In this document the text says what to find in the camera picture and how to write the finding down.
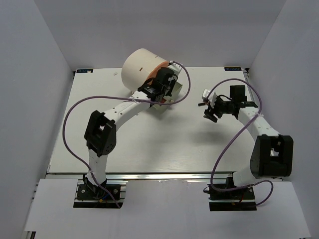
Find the orange top drawer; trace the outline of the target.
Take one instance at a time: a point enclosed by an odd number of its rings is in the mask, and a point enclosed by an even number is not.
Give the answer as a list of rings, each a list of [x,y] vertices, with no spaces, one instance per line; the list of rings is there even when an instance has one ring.
[[[162,67],[167,67],[169,65],[169,62],[168,61],[164,61],[162,63],[160,63],[159,65],[157,65],[150,73],[149,75],[147,76],[147,80],[150,79],[150,78],[154,78],[156,75],[157,75],[157,72],[160,68]]]

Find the grey-green bottom drawer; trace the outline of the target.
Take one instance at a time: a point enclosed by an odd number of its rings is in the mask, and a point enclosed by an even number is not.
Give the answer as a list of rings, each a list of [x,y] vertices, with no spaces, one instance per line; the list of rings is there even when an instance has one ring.
[[[172,96],[171,97],[170,96],[160,97],[160,101],[164,98],[164,99],[166,99],[165,103],[175,102],[177,100],[178,94],[180,93],[181,89],[182,89],[182,84],[179,82],[176,82],[174,89],[172,91]],[[168,109],[168,106],[154,104],[151,106],[151,109],[156,110],[159,114],[162,114]]]

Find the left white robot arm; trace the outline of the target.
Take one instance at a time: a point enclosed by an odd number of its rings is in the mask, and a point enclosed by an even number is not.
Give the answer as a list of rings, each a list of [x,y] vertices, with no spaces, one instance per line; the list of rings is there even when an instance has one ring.
[[[170,96],[176,82],[177,74],[168,67],[161,67],[156,76],[147,79],[129,99],[110,110],[91,114],[84,137],[89,150],[88,193],[93,198],[99,199],[105,194],[102,183],[106,181],[108,154],[116,146],[117,130],[155,102],[161,103],[164,96]]]

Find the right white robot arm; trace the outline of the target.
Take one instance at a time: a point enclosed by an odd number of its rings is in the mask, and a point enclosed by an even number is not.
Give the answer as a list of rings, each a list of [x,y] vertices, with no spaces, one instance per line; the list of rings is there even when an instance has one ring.
[[[223,115],[233,115],[243,124],[255,142],[248,166],[232,174],[226,184],[226,195],[232,199],[243,193],[243,186],[255,184],[259,179],[288,177],[292,172],[294,141],[282,135],[261,115],[260,109],[246,96],[244,85],[230,86],[229,99],[223,100],[210,90],[202,95],[208,105],[205,118],[217,122]]]

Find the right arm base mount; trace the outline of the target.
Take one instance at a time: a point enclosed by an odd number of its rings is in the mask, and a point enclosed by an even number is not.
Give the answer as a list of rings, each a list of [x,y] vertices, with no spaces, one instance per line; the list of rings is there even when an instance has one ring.
[[[252,188],[240,189],[230,192],[220,192],[208,183],[203,189],[208,195],[211,212],[256,211],[255,195]]]

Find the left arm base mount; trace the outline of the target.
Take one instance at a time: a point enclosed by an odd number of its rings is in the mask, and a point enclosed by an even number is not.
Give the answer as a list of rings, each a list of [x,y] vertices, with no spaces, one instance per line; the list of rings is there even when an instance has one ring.
[[[108,184],[107,179],[101,184],[108,192],[92,184],[83,175],[78,183],[73,208],[120,209],[124,203],[124,185]]]

